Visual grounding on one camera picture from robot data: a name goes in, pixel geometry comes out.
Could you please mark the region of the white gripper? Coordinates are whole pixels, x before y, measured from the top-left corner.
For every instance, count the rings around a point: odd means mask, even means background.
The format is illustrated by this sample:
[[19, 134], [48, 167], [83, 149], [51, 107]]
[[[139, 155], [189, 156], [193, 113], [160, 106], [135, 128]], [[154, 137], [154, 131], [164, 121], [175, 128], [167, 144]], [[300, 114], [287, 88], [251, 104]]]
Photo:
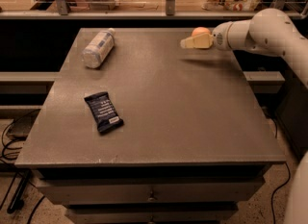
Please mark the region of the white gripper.
[[184, 49], [209, 49], [213, 45], [222, 51], [236, 50], [239, 46], [239, 34], [235, 22], [225, 22], [219, 24], [211, 34], [202, 33], [184, 38], [180, 41], [180, 46]]

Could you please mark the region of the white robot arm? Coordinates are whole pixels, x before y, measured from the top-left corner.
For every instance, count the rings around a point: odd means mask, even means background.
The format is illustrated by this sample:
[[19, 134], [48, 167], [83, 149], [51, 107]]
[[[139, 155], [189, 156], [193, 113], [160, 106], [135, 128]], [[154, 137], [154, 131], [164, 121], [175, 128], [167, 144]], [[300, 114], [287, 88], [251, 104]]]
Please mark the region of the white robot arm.
[[[212, 31], [196, 28], [180, 45], [187, 49], [216, 47], [221, 51], [277, 56], [308, 87], [308, 38], [284, 12], [275, 8], [261, 10], [248, 20], [222, 23]], [[308, 153], [296, 169], [283, 224], [308, 224]]]

